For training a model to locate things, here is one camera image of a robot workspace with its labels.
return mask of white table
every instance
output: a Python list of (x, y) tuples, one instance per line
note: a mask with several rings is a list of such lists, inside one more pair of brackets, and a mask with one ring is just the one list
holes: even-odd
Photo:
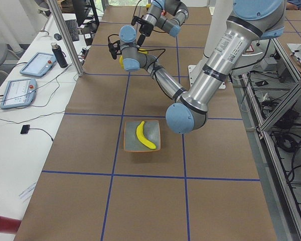
[[(64, 14), (66, 20), (74, 18), (74, 14)], [(53, 37), (59, 31), (52, 16), (48, 20), (46, 30), (50, 35), (38, 33), (19, 62), (28, 62), (37, 52), (52, 53), (51, 42), (57, 42), (66, 53), (66, 60), (70, 65), (72, 61), (63, 41), (56, 41)], [(74, 42), (74, 45), (77, 53), (80, 53), (81, 49), (86, 47), (83, 36), (80, 36), (80, 41)], [(23, 66), (16, 66), (12, 70), (0, 87), (0, 95), (4, 93), (9, 80), (24, 78), (19, 74)], [(57, 81), (53, 79), (63, 70), (56, 63), (43, 78), (36, 79), (38, 86), (46, 85), (37, 90), (33, 105), (45, 105), (48, 102), (52, 92), (58, 87)], [(77, 78), (75, 68), (70, 66), (58, 77), (60, 87), (47, 106), (0, 110), (0, 118), (22, 122), (40, 115), (64, 111)], [(54, 114), (24, 124), (30, 124), (30, 128), (44, 129), (55, 137), (62, 117), (63, 113)], [(30, 130), (28, 134), (21, 135), (20, 131), (24, 124), (10, 124), (0, 120), (0, 215), (16, 219), (23, 218), (30, 201), (30, 199), (22, 201), (19, 194), (38, 180), (52, 145), (50, 137), (43, 131)], [(0, 241), (11, 241), (14, 237), (12, 234), (0, 233)]]

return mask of banana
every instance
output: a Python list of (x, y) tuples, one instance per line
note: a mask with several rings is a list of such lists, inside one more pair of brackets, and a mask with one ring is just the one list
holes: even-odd
[(144, 136), (144, 124), (145, 121), (142, 121), (136, 128), (136, 136), (137, 139), (146, 147), (155, 150), (156, 149), (156, 145), (151, 142), (150, 140), (148, 140), (145, 136)]

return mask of black mouse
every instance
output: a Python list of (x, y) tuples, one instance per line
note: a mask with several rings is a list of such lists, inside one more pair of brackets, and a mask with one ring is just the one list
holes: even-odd
[(60, 34), (54, 34), (54, 38), (56, 40), (61, 40), (61, 35)]

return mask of black bottle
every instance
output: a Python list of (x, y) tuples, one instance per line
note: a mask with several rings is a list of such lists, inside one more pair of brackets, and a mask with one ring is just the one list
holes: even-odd
[(58, 64), (61, 68), (66, 68), (68, 66), (67, 61), (65, 59), (65, 56), (63, 52), (61, 51), (60, 46), (57, 43), (51, 43), (52, 52), (54, 53)]

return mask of tablet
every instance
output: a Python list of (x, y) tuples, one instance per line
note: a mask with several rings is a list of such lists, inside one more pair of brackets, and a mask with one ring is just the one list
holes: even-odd
[(52, 68), (55, 62), (56, 57), (53, 54), (38, 52), (26, 66), (20, 70), (20, 74), (40, 78)]
[(28, 106), (35, 99), (37, 82), (33, 78), (16, 79), (8, 81), (1, 109), (11, 109)]

